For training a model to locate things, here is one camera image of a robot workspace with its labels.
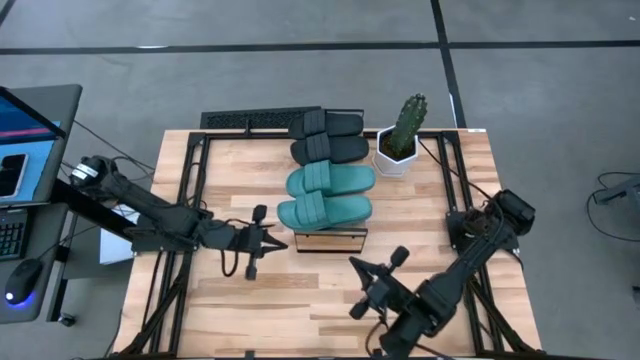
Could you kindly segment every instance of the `potted cactus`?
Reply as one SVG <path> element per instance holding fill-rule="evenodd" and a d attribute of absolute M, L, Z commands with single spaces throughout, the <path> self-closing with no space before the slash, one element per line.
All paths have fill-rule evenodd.
<path fill-rule="evenodd" d="M 425 96 L 416 94 L 402 107 L 394 126 L 378 131 L 373 166 L 382 176 L 401 177 L 418 158 L 418 129 L 427 115 Z"/>

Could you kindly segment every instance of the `concrete floor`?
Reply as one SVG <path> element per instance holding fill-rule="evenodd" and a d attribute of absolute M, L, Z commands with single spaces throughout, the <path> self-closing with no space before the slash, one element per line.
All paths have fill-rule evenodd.
<path fill-rule="evenodd" d="M 640 39 L 640 3 L 632 0 L 441 2 L 449 41 Z M 17 0 L 0 26 L 0 48 L 317 41 L 437 41 L 437 32 L 429 1 L 415 0 Z M 503 185 L 538 209 L 521 245 L 544 348 L 636 359 L 640 313 L 631 286 L 640 284 L 640 244 L 596 233 L 584 202 L 599 173 L 640 171 L 640 48 L 452 57 L 468 126 L 488 129 Z M 0 79 L 7 87 L 81 84 L 78 120 L 150 163 L 164 130 L 197 128 L 203 111 L 362 107 L 367 126 L 379 127 L 421 91 L 430 100 L 425 125 L 454 126 L 437 49 L 4 55 Z M 76 128 L 66 159 L 110 154 L 98 146 Z M 602 227 L 640 238 L 625 202 L 594 212 Z M 42 318 L 0 325 L 0 359 L 102 356 L 127 281 L 72 282 L 63 306 L 81 319 L 72 328 Z"/>

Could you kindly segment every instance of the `cactus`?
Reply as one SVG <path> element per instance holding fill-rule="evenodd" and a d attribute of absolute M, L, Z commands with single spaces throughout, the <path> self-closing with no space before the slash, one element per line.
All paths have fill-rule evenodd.
<path fill-rule="evenodd" d="M 424 95 L 416 94 L 404 103 L 389 141 L 389 150 L 395 158 L 406 157 L 406 153 L 411 150 L 413 138 L 418 133 L 426 115 L 427 102 Z"/>

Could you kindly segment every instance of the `black slide sandal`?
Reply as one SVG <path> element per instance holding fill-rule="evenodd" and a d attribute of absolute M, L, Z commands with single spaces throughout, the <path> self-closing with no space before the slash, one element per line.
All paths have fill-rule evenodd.
<path fill-rule="evenodd" d="M 327 133 L 309 136 L 291 144 L 291 156 L 300 165 L 331 160 L 344 164 L 369 155 L 369 142 L 362 136 L 329 137 Z"/>
<path fill-rule="evenodd" d="M 306 112 L 304 117 L 291 121 L 289 137 L 303 140 L 322 132 L 329 137 L 350 136 L 360 134 L 363 128 L 364 120 L 358 114 L 340 114 L 321 109 Z"/>

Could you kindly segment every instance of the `computer mouse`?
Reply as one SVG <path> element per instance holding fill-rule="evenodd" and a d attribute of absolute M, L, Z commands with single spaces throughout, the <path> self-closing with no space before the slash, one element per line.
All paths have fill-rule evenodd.
<path fill-rule="evenodd" d="M 9 275 L 4 289 L 4 298 L 9 304 L 15 305 L 27 300 L 42 272 L 42 262 L 39 259 L 22 261 Z"/>

